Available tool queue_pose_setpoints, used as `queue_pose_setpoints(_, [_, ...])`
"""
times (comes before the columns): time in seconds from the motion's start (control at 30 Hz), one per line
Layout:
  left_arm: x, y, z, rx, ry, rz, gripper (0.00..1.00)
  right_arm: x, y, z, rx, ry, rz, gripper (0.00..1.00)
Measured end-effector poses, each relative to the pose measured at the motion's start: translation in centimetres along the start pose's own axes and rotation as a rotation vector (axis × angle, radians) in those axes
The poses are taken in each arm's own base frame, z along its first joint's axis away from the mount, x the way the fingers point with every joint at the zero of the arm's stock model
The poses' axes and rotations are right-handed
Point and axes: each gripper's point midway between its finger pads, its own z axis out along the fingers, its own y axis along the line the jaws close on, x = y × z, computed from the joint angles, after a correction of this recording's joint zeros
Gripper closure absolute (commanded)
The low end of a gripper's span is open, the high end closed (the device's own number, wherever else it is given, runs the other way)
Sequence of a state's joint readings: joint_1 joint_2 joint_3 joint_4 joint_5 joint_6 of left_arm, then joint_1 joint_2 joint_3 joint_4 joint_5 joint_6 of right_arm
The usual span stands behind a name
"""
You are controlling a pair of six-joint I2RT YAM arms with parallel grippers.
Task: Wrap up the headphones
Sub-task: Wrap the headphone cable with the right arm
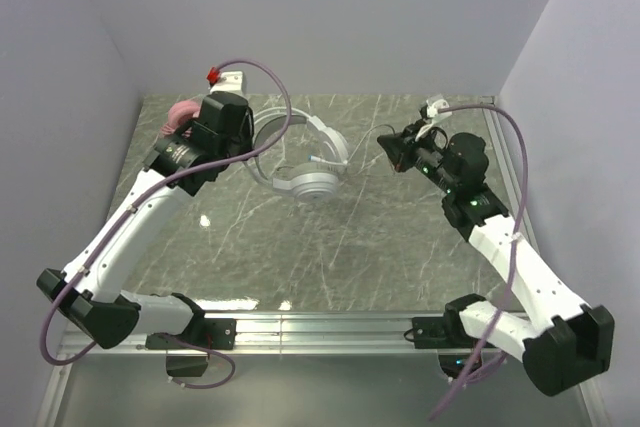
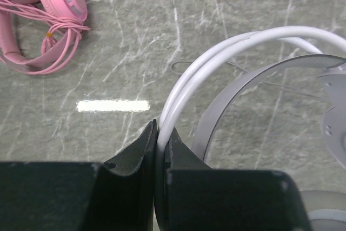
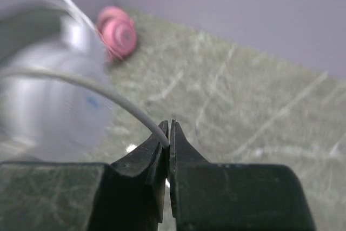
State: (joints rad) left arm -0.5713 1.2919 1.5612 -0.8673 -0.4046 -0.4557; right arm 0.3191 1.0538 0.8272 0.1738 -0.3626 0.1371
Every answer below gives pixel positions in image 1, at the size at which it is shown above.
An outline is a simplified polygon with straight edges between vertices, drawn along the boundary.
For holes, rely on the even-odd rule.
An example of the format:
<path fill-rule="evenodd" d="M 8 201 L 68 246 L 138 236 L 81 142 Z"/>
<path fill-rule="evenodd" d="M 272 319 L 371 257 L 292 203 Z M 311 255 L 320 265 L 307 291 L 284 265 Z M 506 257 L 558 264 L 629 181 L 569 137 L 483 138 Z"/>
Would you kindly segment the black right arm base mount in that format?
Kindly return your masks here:
<path fill-rule="evenodd" d="M 439 355 L 440 368 L 449 382 L 462 373 L 468 357 L 479 339 L 465 333 L 460 320 L 460 305 L 449 304 L 441 317 L 418 316 L 411 319 L 411 328 L 404 332 L 404 339 L 415 349 L 463 349 L 458 357 Z"/>

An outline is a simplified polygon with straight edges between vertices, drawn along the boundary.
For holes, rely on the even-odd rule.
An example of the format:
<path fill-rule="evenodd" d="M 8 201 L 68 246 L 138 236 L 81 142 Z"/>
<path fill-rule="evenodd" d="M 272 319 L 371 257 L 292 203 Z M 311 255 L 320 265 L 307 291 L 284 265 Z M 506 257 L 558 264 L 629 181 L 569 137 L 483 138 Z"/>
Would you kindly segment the pink headphones with cable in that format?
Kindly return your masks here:
<path fill-rule="evenodd" d="M 162 137 L 173 134 L 179 127 L 200 112 L 200 105 L 195 100 L 183 100 L 175 103 L 168 111 L 167 121 L 161 127 L 159 135 Z"/>

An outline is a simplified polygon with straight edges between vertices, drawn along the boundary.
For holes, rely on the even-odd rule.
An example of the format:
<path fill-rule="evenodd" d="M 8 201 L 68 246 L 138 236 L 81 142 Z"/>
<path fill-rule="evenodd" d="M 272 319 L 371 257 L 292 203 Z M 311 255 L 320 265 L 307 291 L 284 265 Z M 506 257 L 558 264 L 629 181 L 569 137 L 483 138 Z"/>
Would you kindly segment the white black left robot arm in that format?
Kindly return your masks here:
<path fill-rule="evenodd" d="M 63 269 L 44 270 L 37 287 L 104 349 L 132 334 L 193 330 L 204 312 L 186 296 L 140 295 L 123 286 L 163 226 L 225 169 L 201 165 L 249 152 L 252 137 L 253 112 L 244 96 L 206 96 L 197 117 L 157 139 L 126 199 L 93 241 Z"/>

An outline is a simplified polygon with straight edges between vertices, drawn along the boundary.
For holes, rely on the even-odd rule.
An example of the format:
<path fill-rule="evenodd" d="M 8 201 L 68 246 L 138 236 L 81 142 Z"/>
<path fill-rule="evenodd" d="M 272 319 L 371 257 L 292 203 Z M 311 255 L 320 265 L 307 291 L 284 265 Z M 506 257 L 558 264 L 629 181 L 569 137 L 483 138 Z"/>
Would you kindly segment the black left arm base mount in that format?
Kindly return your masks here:
<path fill-rule="evenodd" d="M 166 354 L 165 368 L 170 377 L 191 381 L 202 378 L 210 367 L 226 363 L 212 351 L 220 354 L 231 352 L 236 333 L 237 321 L 234 318 L 204 316 L 192 321 L 182 334 L 148 335 L 144 347 Z"/>

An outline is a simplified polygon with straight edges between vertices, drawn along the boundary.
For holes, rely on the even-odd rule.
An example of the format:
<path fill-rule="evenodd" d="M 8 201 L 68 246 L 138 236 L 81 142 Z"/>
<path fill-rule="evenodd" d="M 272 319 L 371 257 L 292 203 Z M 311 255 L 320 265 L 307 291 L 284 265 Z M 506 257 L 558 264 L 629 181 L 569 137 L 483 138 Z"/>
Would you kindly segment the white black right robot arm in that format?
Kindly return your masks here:
<path fill-rule="evenodd" d="M 474 347 L 480 340 L 522 362 L 534 386 L 555 396 L 610 367 L 615 321 L 603 306 L 591 307 L 561 281 L 515 227 L 508 208 L 485 182 L 485 141 L 462 132 L 442 134 L 415 122 L 377 142 L 396 172 L 418 170 L 444 194 L 449 224 L 510 286 L 527 316 L 499 313 L 479 294 L 446 304 L 444 340 Z"/>

